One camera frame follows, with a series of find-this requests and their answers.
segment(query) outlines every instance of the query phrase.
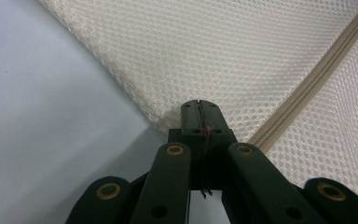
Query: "screw hole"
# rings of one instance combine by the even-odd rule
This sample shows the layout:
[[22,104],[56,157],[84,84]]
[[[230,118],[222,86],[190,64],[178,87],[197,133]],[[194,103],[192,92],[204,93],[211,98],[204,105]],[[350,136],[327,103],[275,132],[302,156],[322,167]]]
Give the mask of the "screw hole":
[[237,146],[237,150],[241,152],[243,155],[252,155],[254,153],[254,150],[251,147],[248,146]]
[[166,217],[167,213],[168,213],[168,210],[163,205],[156,206],[152,209],[152,217],[155,217],[155,218]]
[[286,215],[295,220],[300,220],[302,218],[301,212],[294,207],[286,208]]
[[167,149],[165,149],[165,151],[168,154],[173,155],[173,156],[178,156],[178,155],[180,155],[180,154],[182,154],[184,152],[183,148],[179,147],[179,146],[167,147]]
[[337,201],[337,202],[342,202],[345,201],[347,199],[347,196],[345,195],[345,193],[330,184],[326,184],[326,183],[319,183],[318,185],[318,190],[319,192],[326,198],[333,200],[333,201]]

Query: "gray surface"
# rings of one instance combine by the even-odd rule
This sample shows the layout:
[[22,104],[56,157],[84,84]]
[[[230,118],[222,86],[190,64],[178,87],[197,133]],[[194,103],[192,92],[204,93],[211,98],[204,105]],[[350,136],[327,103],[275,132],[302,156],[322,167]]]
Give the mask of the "gray surface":
[[[63,223],[95,179],[133,180],[163,139],[101,64],[33,0],[0,0],[0,223]],[[227,223],[217,192],[192,223]]]

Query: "metal screw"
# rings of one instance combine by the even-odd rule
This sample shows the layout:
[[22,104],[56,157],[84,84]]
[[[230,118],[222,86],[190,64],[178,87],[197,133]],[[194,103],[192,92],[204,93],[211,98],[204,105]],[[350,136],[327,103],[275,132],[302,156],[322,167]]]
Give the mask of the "metal screw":
[[167,147],[167,149],[165,151],[170,155],[177,156],[177,155],[182,154],[184,152],[184,149],[179,146],[170,146],[170,147]]
[[318,191],[324,197],[326,197],[330,200],[333,200],[333,201],[343,202],[347,199],[347,196],[341,189],[339,189],[331,184],[326,184],[324,182],[318,184]]
[[110,200],[116,198],[121,191],[121,187],[117,183],[107,183],[101,185],[97,189],[97,197],[101,200]]
[[239,145],[236,147],[236,149],[245,156],[254,154],[254,150],[251,147]]

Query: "mesh fabric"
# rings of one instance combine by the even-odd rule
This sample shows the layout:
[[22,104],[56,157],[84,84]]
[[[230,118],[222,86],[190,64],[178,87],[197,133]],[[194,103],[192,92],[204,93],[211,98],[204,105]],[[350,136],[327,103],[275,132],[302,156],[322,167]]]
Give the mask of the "mesh fabric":
[[161,131],[218,104],[246,142],[358,12],[358,0],[41,0]]
[[358,40],[267,155],[294,184],[324,176],[358,194]]

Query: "zipper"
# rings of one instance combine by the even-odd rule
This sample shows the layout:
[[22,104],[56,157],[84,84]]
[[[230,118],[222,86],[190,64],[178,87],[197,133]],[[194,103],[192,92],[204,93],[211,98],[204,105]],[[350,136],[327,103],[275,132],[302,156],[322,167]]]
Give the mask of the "zipper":
[[296,116],[331,77],[358,38],[358,14],[342,32],[333,46],[316,64],[296,90],[268,121],[251,137],[249,143],[268,152]]

